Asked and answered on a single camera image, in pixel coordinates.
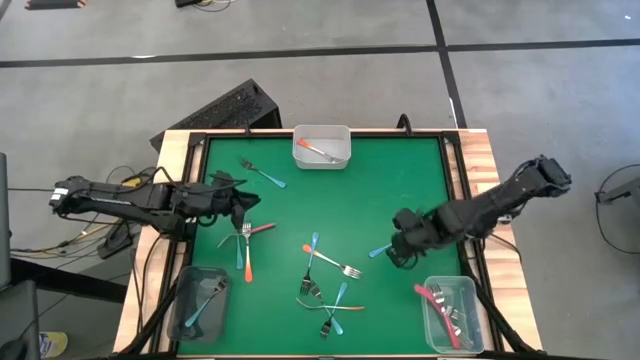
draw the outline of utensil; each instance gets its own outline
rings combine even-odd
[[[336,163],[336,162],[342,161],[342,159],[338,159],[337,157],[331,156],[331,155],[327,154],[326,152],[318,149],[317,147],[309,144],[304,139],[298,139],[297,144],[302,146],[305,149],[309,149],[309,150],[315,152],[316,154],[322,155],[325,159],[329,160],[329,162]]]
[[[318,245],[318,238],[320,237],[320,234],[318,233],[313,233],[312,238],[311,238],[311,246],[313,247],[313,249],[316,249],[316,246]],[[307,273],[306,275],[302,278],[302,285],[300,285],[300,295],[302,296],[306,296],[309,293],[309,288],[311,287],[311,263],[313,262],[313,255],[309,256],[309,264],[307,265]]]
[[[440,285],[438,284],[430,285],[429,290],[431,290],[431,293],[433,294],[433,297],[438,304],[442,304],[444,302],[444,293],[442,292]]]
[[[385,246],[383,246],[381,248],[373,250],[372,252],[369,253],[369,257],[373,259],[374,257],[382,254],[390,246],[391,246],[391,244],[387,244],[387,245],[385,245]]]
[[[311,295],[313,295],[316,299],[320,300],[320,303],[324,305],[324,300],[322,299],[322,293],[320,292],[320,288],[315,281],[311,280],[311,287],[309,288],[311,291]]]
[[[312,252],[311,251],[312,248],[308,244],[304,244],[302,246],[302,250],[304,250],[307,253],[311,253]],[[341,265],[341,264],[329,259],[328,257],[322,255],[318,251],[314,250],[313,251],[313,255],[315,255],[315,256],[319,257],[320,259],[325,260],[325,261],[327,261],[327,262],[339,267],[342,270],[342,273],[347,275],[348,277],[351,277],[351,278],[354,278],[354,279],[360,279],[360,277],[362,276],[362,273],[360,272],[360,270],[355,269],[355,268],[353,268],[353,267],[351,267],[349,265]]]
[[[433,308],[436,309],[436,312],[440,314],[440,316],[444,321],[447,334],[449,335],[451,346],[456,350],[460,349],[460,339],[458,339],[458,336],[456,335],[456,330],[454,328],[453,323],[451,322],[451,318],[445,315],[444,311],[442,311],[442,306],[438,302],[436,302],[436,298],[434,294],[431,292],[431,290],[425,288],[424,286],[420,286],[418,284],[413,286],[413,290],[419,295],[426,298],[429,304],[431,304],[431,306],[433,306]]]
[[[349,310],[349,311],[361,311],[364,310],[364,306],[328,306],[328,305],[320,305],[320,306],[311,306],[305,304],[302,300],[296,298],[298,304],[309,310],[322,310],[322,309],[337,309],[337,310]]]
[[[253,273],[251,272],[251,259],[249,258],[249,236],[251,236],[251,223],[242,224],[242,235],[247,242],[247,266],[244,268],[244,281],[252,282]]]
[[[342,298],[342,295],[344,295],[345,291],[347,291],[347,283],[342,282],[342,284],[340,285],[340,291],[338,291],[338,297],[336,297],[336,304],[334,306],[338,306],[338,304],[340,303],[340,299]],[[333,327],[336,329],[336,333],[338,335],[342,335],[344,331],[342,331],[342,327],[340,326],[340,324],[338,324],[338,321],[333,316],[336,312],[336,309],[334,308],[331,311],[329,311],[329,309],[325,308],[325,310],[329,315],[329,319],[325,321],[324,324],[322,324],[322,329],[320,329],[320,336],[323,339],[326,339],[327,336],[329,335],[329,331],[331,331],[332,324],[333,324]]]
[[[249,160],[240,157],[240,164],[242,164],[242,166],[244,166],[246,169],[248,170],[253,170],[255,172],[257,172],[258,174],[266,177],[267,179],[271,180],[272,183],[278,185],[281,189],[284,189],[287,187],[287,184],[285,184],[283,181],[280,181],[276,178],[274,178],[273,176],[269,176],[267,174],[264,173],[264,171],[262,170],[258,170],[258,168],[256,168]]]
[[[186,327],[191,327],[193,325],[193,323],[195,323],[196,320],[198,320],[198,317],[200,316],[202,311],[207,307],[207,305],[209,305],[209,302],[211,301],[211,299],[213,299],[214,296],[216,296],[220,292],[222,292],[222,290],[224,290],[226,287],[227,287],[227,280],[226,280],[226,278],[223,278],[218,282],[218,284],[216,284],[216,287],[213,289],[213,293],[207,298],[207,300],[205,300],[202,303],[202,305],[200,305],[198,310],[196,310],[196,312],[193,313],[193,315],[191,315],[187,319],[187,321],[184,322],[184,325]]]
[[[273,229],[274,227],[276,227],[276,223],[268,223],[262,226],[258,226],[255,228],[251,229],[251,235],[255,234],[255,233],[259,233],[261,231],[264,230],[269,230],[269,229]],[[230,237],[232,236],[238,236],[238,233],[233,233],[233,234],[229,234],[227,236],[225,236],[224,239],[222,239],[222,241],[220,241],[220,243],[218,244],[218,248],[220,248]]]
[[[236,235],[236,269],[242,270],[242,249],[240,248],[240,235]]]

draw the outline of cable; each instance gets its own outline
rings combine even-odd
[[[107,178],[106,178],[105,182],[109,183],[109,180],[111,179],[111,176],[113,176],[113,174],[116,171],[118,171],[119,169],[128,169],[128,170],[130,170],[133,176],[135,176],[135,174],[136,174],[135,170],[133,170],[133,168],[131,166],[128,166],[128,165],[116,166],[115,168],[113,168],[109,172],[109,175],[107,175]],[[113,225],[114,223],[117,222],[117,220],[116,220],[116,221],[113,221],[111,223],[100,223],[102,226],[98,226],[97,228],[94,228],[94,229],[92,229],[92,230],[87,232],[87,229],[89,229],[89,227],[91,225],[98,223],[98,222],[96,222],[96,219],[98,218],[98,216],[100,216],[100,214],[96,214],[93,217],[93,219],[91,219],[89,221],[82,220],[83,222],[88,222],[88,224],[80,231],[80,234],[77,235],[76,237],[74,237],[73,239],[69,239],[69,240],[63,241],[63,242],[59,243],[56,246],[52,246],[52,247],[48,247],[48,248],[42,248],[42,249],[11,249],[11,251],[12,252],[23,252],[23,253],[47,253],[48,254],[48,251],[61,249],[61,248],[67,247],[67,246],[69,246],[71,244],[78,243],[78,242],[80,242],[80,240],[82,240],[82,239],[84,239],[84,238],[86,238],[86,237],[88,237],[88,236],[90,236],[90,235],[92,235],[92,234],[94,234],[94,233],[96,233],[96,232],[98,232],[100,230],[103,230],[107,226]]]
[[[108,279],[105,279],[105,281],[111,281],[111,280],[115,280],[117,278],[121,278],[123,276],[127,276],[129,275],[129,273],[124,273],[124,274],[120,274],[120,275],[116,275],[113,277],[110,277]],[[24,334],[29,330],[29,328],[31,327],[31,325],[33,325],[36,321],[38,321],[42,316],[44,316],[44,314],[46,314],[49,310],[53,309],[54,307],[56,307],[58,304],[60,304],[64,299],[66,299],[68,296],[70,296],[71,294],[65,294],[63,297],[61,297],[60,299],[58,299],[58,301],[54,302],[53,304],[51,304],[48,308],[44,309],[42,312],[40,312],[38,314],[38,316],[36,316],[35,319],[33,319],[26,327],[25,329],[22,331],[22,333],[20,334],[20,336],[18,336],[16,339],[20,339],[22,336],[24,336]]]
[[[9,191],[33,191],[33,192],[53,192],[53,189],[38,189],[38,188],[7,188]]]
[[[515,245],[513,245],[509,241],[505,240],[504,238],[501,238],[500,236],[494,233],[489,234],[489,236],[493,237],[493,239],[496,240],[498,244],[501,244],[502,246],[515,251],[518,254],[518,258],[520,258],[520,262],[522,262],[522,254],[520,254],[520,250],[518,250],[518,248]]]
[[[210,5],[215,4],[215,3],[218,3],[218,2],[211,1],[211,2],[208,2],[206,5],[194,4],[194,5],[192,5],[192,6],[193,6],[193,8],[195,8],[195,9],[197,9],[197,10],[200,10],[200,11],[204,11],[204,12],[221,12],[221,11],[225,11],[225,10],[227,10],[227,8],[228,8],[229,6],[231,6],[231,3],[232,3],[232,2],[233,2],[233,1],[228,1],[228,2],[226,2],[226,5],[225,5],[224,7],[220,8],[220,9],[214,9],[214,10],[207,10],[207,9],[203,9],[203,7],[207,7],[207,6],[210,6]]]
[[[154,240],[153,244],[151,244],[151,248],[149,249],[149,253],[147,254],[147,258],[144,260],[144,267],[142,268],[142,290],[140,291],[142,295],[140,295],[140,317],[138,321],[140,321],[138,327],[141,328],[144,322],[144,318],[142,316],[142,305],[144,305],[144,288],[145,288],[145,275],[147,274],[147,267],[149,266],[149,259],[151,258],[151,254],[153,253],[153,249],[156,247],[156,244],[160,240],[160,235]]]
[[[602,189],[604,189],[604,186],[607,184],[609,179],[611,179],[615,174],[619,173],[622,170],[626,170],[626,169],[629,169],[629,168],[632,168],[632,167],[637,167],[637,166],[640,166],[640,164],[631,164],[631,165],[626,165],[626,166],[623,166],[621,168],[618,168],[617,170],[615,170],[614,172],[609,174],[609,176],[607,176],[604,179],[602,184],[600,184],[600,188],[598,189],[598,192],[596,193],[596,222],[598,223],[598,230],[600,230],[600,235],[602,236],[602,240],[604,240],[612,248],[618,250],[619,252],[621,252],[623,254],[628,254],[628,255],[639,255],[640,251],[624,250],[624,249],[621,249],[618,246],[614,245],[611,241],[609,241],[607,236],[604,234],[604,230],[602,230],[602,224],[600,223],[600,207],[598,206],[598,205],[600,205],[600,203],[598,202],[597,195],[603,192]]]
[[[138,274],[136,271],[135,253],[133,251],[130,252],[129,259],[131,260],[133,282],[136,285],[136,299],[138,300],[138,327],[136,328],[136,333],[139,334],[142,331],[142,300],[140,299],[140,288],[138,287]]]

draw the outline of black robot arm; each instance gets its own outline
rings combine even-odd
[[[569,191],[571,176],[543,155],[521,164],[507,181],[471,200],[449,201],[426,214],[400,210],[386,252],[397,267],[411,268],[418,255],[468,238],[484,238],[503,216],[515,218],[534,197],[558,197]]]
[[[235,186],[244,181],[234,180],[218,171],[210,175],[212,185],[200,183],[151,184],[150,176],[136,187],[89,181],[72,176],[55,184],[49,205],[62,218],[68,214],[97,212],[124,220],[151,225],[160,234],[176,240],[188,238],[189,224],[213,225],[218,215],[231,215],[236,229],[242,226],[244,214],[258,204],[257,195],[238,191]],[[206,223],[200,220],[209,217]]]

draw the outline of black stand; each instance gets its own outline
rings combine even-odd
[[[12,258],[11,284],[17,285],[25,280],[35,281],[39,289],[119,304],[124,303],[127,295],[125,285]]]

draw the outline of clear plastic bin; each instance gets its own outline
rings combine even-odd
[[[424,287],[433,292],[437,285],[444,295],[444,308],[452,306],[458,311],[454,315],[458,319],[451,319],[460,328],[460,349],[454,349],[447,334],[442,316],[429,303],[422,299],[422,313],[424,316],[424,330],[427,343],[441,354],[479,354],[484,351],[482,331],[478,312],[476,311],[476,286],[473,280],[466,276],[430,276],[424,282]]]
[[[298,145],[299,139],[304,139],[340,161],[331,162]],[[293,129],[293,158],[300,169],[344,169],[351,158],[351,130],[344,125],[298,125]]]
[[[211,299],[191,326],[187,326],[187,320],[211,297],[223,279],[228,283],[226,288]],[[176,341],[215,342],[224,333],[230,292],[231,279],[223,269],[196,266],[182,269],[167,327],[169,338]]]

